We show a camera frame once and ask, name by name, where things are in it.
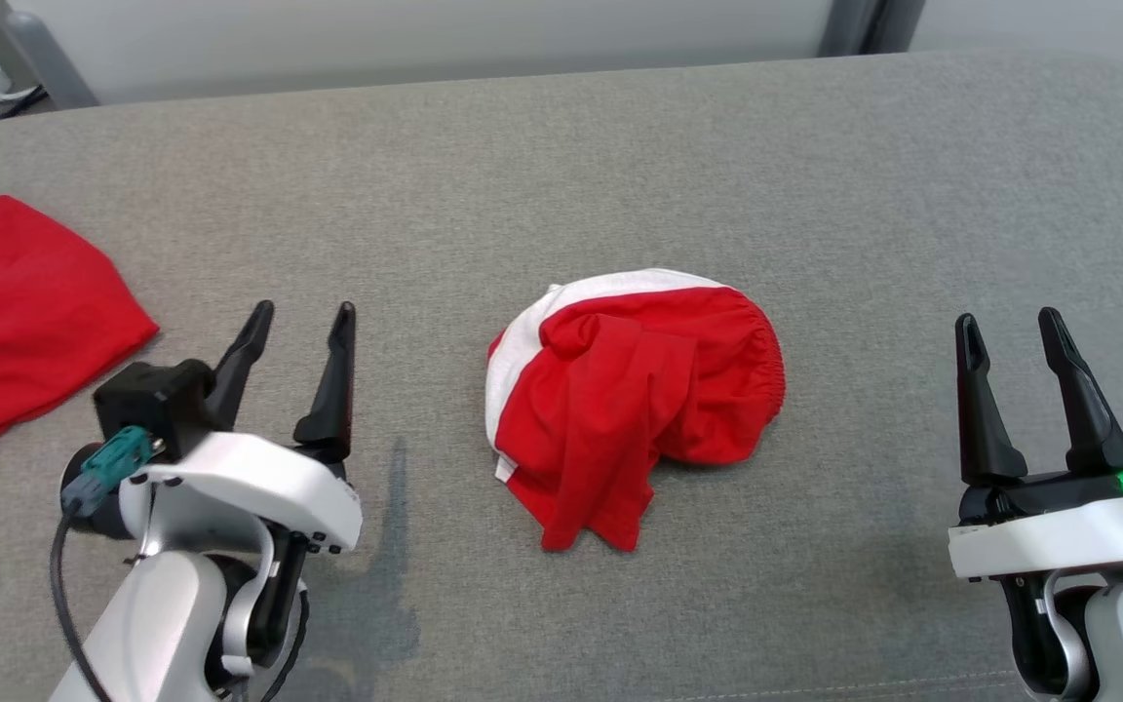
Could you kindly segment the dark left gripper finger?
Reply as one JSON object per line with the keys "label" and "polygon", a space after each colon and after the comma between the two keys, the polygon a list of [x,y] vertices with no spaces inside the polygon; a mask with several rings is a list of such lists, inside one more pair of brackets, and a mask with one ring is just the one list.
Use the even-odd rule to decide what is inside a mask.
{"label": "dark left gripper finger", "polygon": [[294,449],[322,465],[343,465],[351,452],[356,336],[356,307],[344,301],[327,332],[325,373],[311,408],[293,430]]}
{"label": "dark left gripper finger", "polygon": [[206,405],[221,431],[232,431],[235,427],[247,379],[266,347],[273,316],[275,303],[262,299],[223,352],[222,359],[214,365],[214,386],[206,396]]}

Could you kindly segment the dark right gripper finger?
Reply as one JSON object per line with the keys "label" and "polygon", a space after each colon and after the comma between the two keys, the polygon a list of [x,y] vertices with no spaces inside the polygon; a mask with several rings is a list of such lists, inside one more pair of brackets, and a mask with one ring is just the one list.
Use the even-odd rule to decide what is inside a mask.
{"label": "dark right gripper finger", "polygon": [[1063,316],[1053,307],[1038,312],[1048,368],[1063,401],[1070,446],[1066,468],[1078,475],[1110,475],[1123,469],[1123,430],[1098,381],[1083,359]]}
{"label": "dark right gripper finger", "polygon": [[961,480],[967,486],[1001,486],[1028,475],[1024,454],[1015,449],[988,381],[989,355],[973,314],[955,320],[955,386]]}

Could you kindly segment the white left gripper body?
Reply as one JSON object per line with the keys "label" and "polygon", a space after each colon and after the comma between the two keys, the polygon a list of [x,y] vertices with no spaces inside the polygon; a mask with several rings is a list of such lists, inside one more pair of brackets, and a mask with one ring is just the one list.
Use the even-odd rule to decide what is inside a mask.
{"label": "white left gripper body", "polygon": [[252,434],[214,432],[173,465],[152,462],[122,481],[119,510],[141,554],[259,554],[268,525],[322,547],[360,541],[360,496],[329,467]]}

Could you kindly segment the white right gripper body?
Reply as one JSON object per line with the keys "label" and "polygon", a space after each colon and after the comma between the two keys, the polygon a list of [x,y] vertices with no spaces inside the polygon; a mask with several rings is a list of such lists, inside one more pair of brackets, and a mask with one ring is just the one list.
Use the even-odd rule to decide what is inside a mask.
{"label": "white right gripper body", "polygon": [[1123,469],[967,487],[948,548],[961,578],[1123,564]]}

